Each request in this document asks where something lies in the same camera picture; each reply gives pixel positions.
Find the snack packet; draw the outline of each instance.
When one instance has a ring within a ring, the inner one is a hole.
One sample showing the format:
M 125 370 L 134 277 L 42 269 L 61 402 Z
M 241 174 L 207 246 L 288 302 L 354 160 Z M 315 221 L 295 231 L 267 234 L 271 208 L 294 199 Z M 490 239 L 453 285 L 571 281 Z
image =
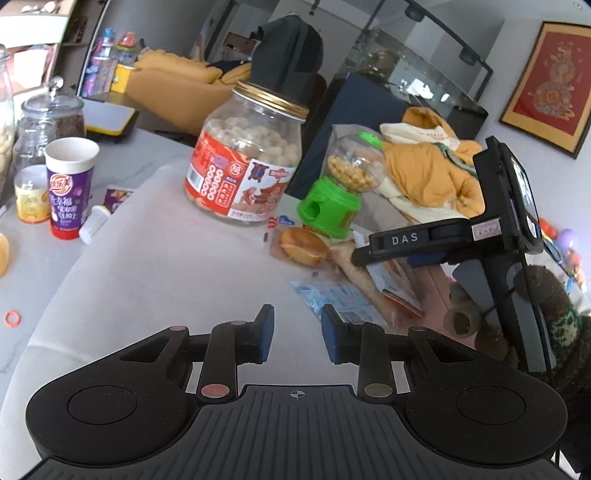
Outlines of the snack packet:
M 328 262 L 330 240 L 287 215 L 270 217 L 264 236 L 264 248 L 278 260 L 316 270 L 334 270 Z
M 111 213 L 115 213 L 117 208 L 119 208 L 119 205 L 126 201 L 133 192 L 133 189 L 109 185 L 107 187 L 107 193 L 105 194 L 105 201 L 103 205 L 105 205 L 105 207 L 107 207 Z
M 344 322 L 371 322 L 384 329 L 388 323 L 357 287 L 347 281 L 292 281 L 290 285 L 320 320 L 322 307 L 332 304 Z

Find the green candy dispenser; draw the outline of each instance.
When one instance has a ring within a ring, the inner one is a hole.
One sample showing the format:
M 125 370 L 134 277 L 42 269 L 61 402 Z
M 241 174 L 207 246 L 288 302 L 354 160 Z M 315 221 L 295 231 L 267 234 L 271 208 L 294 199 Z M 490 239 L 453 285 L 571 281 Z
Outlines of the green candy dispenser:
M 331 238 L 347 237 L 361 195 L 381 185 L 385 171 L 378 137 L 361 132 L 337 139 L 326 150 L 322 175 L 297 206 L 300 218 Z

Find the red sticker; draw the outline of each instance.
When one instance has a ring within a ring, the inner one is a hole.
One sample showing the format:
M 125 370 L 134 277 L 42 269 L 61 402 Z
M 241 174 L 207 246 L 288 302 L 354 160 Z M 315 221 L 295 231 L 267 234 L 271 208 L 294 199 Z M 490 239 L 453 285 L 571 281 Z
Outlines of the red sticker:
M 275 210 L 295 171 L 246 157 L 202 132 L 185 189 L 220 215 L 259 222 Z

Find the framed picture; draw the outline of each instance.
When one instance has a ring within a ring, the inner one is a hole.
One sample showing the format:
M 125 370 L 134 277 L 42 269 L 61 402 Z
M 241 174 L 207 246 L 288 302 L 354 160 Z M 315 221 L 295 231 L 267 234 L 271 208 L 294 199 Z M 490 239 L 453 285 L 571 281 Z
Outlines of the framed picture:
M 501 123 L 573 158 L 591 118 L 591 27 L 544 22 Z

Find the glass aquarium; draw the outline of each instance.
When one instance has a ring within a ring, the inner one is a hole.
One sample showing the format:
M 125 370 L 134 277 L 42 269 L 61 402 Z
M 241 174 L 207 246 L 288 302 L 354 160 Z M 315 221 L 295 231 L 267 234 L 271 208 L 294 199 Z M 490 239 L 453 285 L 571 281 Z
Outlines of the glass aquarium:
M 363 32 L 351 48 L 340 74 L 350 72 L 372 80 L 411 105 L 429 107 L 446 119 L 458 109 L 487 116 L 470 94 L 379 28 Z

